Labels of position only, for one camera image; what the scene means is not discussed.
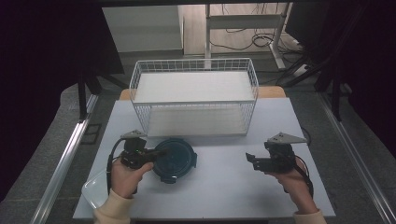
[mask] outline wire basket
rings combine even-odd
[[[138,61],[130,95],[148,136],[246,135],[258,81],[250,59]]]

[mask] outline gray carpet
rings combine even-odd
[[[166,57],[177,58],[178,56],[167,55]],[[271,56],[253,55],[252,58],[255,58],[254,65],[258,71],[260,83],[274,85],[272,79],[279,77],[281,73],[272,72],[275,71],[275,63],[271,60]],[[123,56],[122,62],[127,75],[115,75],[115,77],[129,83],[129,75],[136,60],[135,57]],[[313,89],[315,79],[311,77],[285,91],[291,99],[301,126],[309,133],[309,135],[305,133],[306,137],[311,140],[309,148],[336,213],[336,217],[328,218],[327,221],[347,224],[383,223],[321,106],[318,94]],[[114,84],[103,79],[100,81],[104,90],[99,96],[97,108],[102,109],[96,110],[92,115],[91,126],[78,147],[47,223],[92,223],[91,220],[75,220],[72,216],[81,194],[81,187],[87,180],[101,137],[106,129],[112,106],[121,92],[121,89]],[[78,121],[77,101],[76,86],[64,91],[61,107],[49,131],[6,199],[0,203],[0,223],[28,223],[31,220]],[[396,161],[354,113],[353,108],[347,102],[347,97],[341,99],[340,109],[343,124],[350,137],[392,207],[396,207]],[[293,223],[293,221],[291,219],[271,220],[270,223],[286,224]]]

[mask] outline metal frame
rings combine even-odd
[[[285,5],[280,15],[230,15],[230,16],[210,16],[210,5],[205,6],[206,12],[206,36],[205,36],[205,58],[211,58],[210,48],[210,30],[216,29],[276,29],[273,42],[270,44],[270,50],[276,61],[279,71],[286,70],[282,56],[277,49],[280,35],[288,14],[290,3]]]
[[[64,183],[67,172],[69,170],[70,164],[72,163],[76,151],[78,149],[79,142],[81,141],[82,135],[84,134],[92,115],[93,108],[97,102],[98,97],[96,95],[91,95],[87,103],[87,117],[76,125],[72,136],[64,149],[64,154],[62,155],[53,175],[47,185],[46,191],[38,204],[37,209],[30,221],[31,224],[45,223],[50,214],[53,204],[55,203],[56,197],[59,190]]]
[[[355,169],[361,178],[361,182],[364,187],[366,187],[367,192],[371,196],[376,209],[378,210],[379,215],[384,220],[384,223],[392,224],[396,223],[396,216],[393,213],[392,208],[388,202],[388,199],[385,197],[385,194],[382,192],[382,189],[378,186],[375,179],[370,173],[370,170],[367,168],[363,159],[361,158],[361,154],[356,149],[352,140],[350,139],[347,130],[344,128],[344,125],[341,121],[338,121],[337,117],[332,113],[331,106],[329,100],[325,93],[319,93],[319,99],[322,103],[322,107],[324,108],[329,121],[334,127],[335,132],[337,133],[341,143],[346,150],[346,154],[349,156],[352,164],[355,166]]]

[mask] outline black curtain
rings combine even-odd
[[[342,54],[350,104],[394,157],[395,11],[394,1],[370,1]]]
[[[53,121],[62,91],[81,74],[123,69],[95,3],[3,1],[0,29],[3,200]]]

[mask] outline dark blue plate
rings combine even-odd
[[[157,158],[153,171],[166,184],[176,183],[179,177],[196,166],[197,154],[192,147],[182,139],[170,138],[155,147],[156,150],[166,150],[166,154]]]

